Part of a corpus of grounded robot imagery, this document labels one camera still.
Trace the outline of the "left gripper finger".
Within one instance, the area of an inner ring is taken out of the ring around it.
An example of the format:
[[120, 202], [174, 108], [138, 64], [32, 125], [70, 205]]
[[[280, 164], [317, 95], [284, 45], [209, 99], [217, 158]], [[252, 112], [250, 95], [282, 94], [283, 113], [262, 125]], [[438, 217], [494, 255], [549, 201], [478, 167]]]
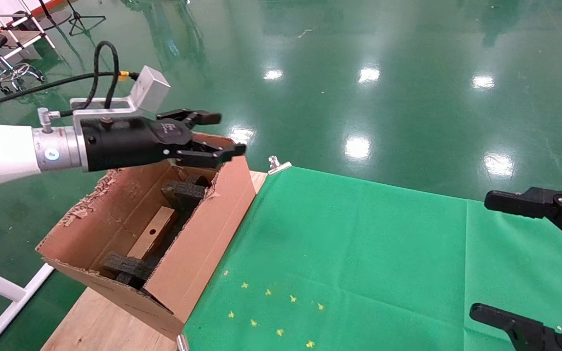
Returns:
[[220, 124], [221, 113], [181, 108], [157, 114], [157, 120], [165, 118], [181, 121], [188, 129], [192, 129], [194, 126], [212, 126]]
[[175, 164], [193, 168], [217, 168], [233, 157], [243, 156], [247, 145], [230, 142], [228, 146], [209, 143], [203, 140], [192, 140], [176, 150]]

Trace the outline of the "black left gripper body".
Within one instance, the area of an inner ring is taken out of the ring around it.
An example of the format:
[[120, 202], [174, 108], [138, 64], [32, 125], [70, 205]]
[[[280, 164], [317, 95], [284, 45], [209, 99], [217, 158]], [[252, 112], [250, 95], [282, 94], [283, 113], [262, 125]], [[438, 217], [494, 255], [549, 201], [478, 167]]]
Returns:
[[189, 127], [173, 118], [82, 118], [80, 133], [81, 160], [89, 172], [145, 166], [197, 151]]

